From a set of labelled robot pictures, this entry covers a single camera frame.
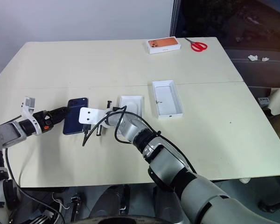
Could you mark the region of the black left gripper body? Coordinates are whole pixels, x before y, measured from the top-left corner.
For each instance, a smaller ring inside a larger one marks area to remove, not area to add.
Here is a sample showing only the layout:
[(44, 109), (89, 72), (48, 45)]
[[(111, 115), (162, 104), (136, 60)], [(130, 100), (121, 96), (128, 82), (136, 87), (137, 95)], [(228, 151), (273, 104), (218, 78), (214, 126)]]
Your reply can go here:
[(54, 127), (53, 116), (49, 111), (40, 111), (33, 114), (43, 133), (50, 131)]

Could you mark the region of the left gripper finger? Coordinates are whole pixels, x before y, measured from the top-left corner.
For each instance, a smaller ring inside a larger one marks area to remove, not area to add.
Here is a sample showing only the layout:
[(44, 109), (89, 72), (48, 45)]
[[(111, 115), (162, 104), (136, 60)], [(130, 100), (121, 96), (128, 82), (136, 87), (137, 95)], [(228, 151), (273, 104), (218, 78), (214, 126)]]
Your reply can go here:
[(60, 123), (66, 118), (68, 111), (51, 111), (52, 123)]
[(67, 114), (70, 111), (70, 109), (66, 106), (59, 107), (57, 109), (51, 110), (50, 114)]

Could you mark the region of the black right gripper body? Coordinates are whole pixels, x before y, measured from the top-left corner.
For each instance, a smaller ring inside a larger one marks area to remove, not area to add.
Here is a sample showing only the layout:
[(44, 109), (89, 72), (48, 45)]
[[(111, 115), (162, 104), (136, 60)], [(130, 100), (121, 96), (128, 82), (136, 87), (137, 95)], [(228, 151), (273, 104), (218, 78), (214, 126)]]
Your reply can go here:
[[(107, 109), (110, 109), (110, 108), (111, 108), (111, 105), (112, 105), (112, 101), (108, 100), (108, 101), (107, 101)], [(101, 136), (101, 133), (102, 133), (102, 125), (99, 125), (99, 126), (97, 127), (96, 136)]]

